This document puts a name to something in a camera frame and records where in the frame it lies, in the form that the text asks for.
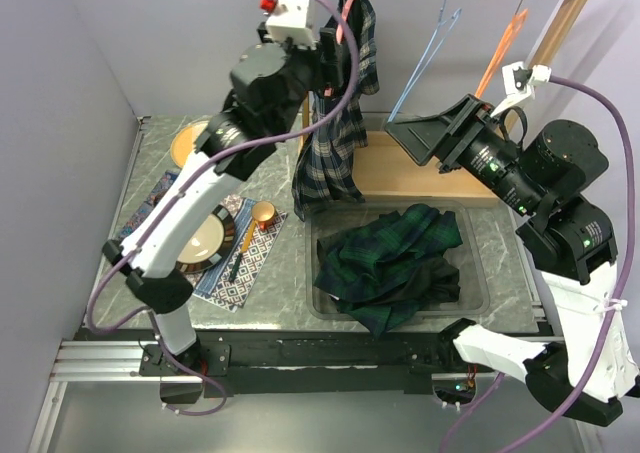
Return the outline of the orange plastic hanger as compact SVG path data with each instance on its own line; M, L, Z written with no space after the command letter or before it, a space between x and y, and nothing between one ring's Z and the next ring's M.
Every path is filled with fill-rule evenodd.
M506 54L511 49L511 46L517 39L524 23L528 17L528 9L523 7L524 0L519 0L514 14L510 22L507 24L500 41L494 51L494 54L488 63L484 74L479 81L479 84L475 90L474 96L482 98L486 89L488 88L492 78L501 66Z

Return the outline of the light blue wire hanger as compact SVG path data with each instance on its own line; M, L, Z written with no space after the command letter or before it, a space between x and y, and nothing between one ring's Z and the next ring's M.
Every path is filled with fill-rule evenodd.
M429 68L435 56L438 54L439 50L442 48L442 45L450 35L451 31L455 28L460 18L460 15L462 12L461 8L457 8L455 11L452 12L450 16L448 17L445 16L447 3L448 3L448 0L443 0L441 3L436 26L431 34L431 37L425 49L423 50L423 53L419 61L417 62L409 79L407 80L404 89L402 90L395 105L393 106L387 118L388 122L391 122L396 119L397 115L401 110L401 107L405 103L411 91L414 89L414 87L420 80L421 76Z

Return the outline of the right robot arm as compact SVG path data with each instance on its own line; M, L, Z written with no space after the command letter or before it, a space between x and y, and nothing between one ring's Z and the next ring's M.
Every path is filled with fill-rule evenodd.
M563 329L559 342L528 342L461 319L445 328L440 364L479 364L524 383L549 411L596 426L639 393L613 297L617 246L609 217L584 196L608 168L594 135L566 119L546 124L528 145L509 139L502 114L473 96L445 112L394 120L387 133L418 165L461 168L523 218L517 236L547 283Z

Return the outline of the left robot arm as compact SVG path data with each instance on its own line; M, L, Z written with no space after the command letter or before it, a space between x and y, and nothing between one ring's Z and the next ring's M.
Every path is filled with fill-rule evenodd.
M310 45L261 25L259 44L248 48L230 72L231 90L195 142L179 177L144 222L103 254L121 272L131 293L150 313L163 346L163 362L179 375L199 371L204 356L187 302L193 287L176 262L187 241L214 208L276 150L307 94L327 87L348 103L357 83L359 54L345 20L323 28Z

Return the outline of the green navy plaid skirt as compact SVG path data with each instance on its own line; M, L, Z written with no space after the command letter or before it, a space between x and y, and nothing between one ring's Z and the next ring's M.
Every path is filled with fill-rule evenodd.
M318 240L314 287L378 338L428 306L459 300L460 272L444 254L462 244L454 212L414 204Z

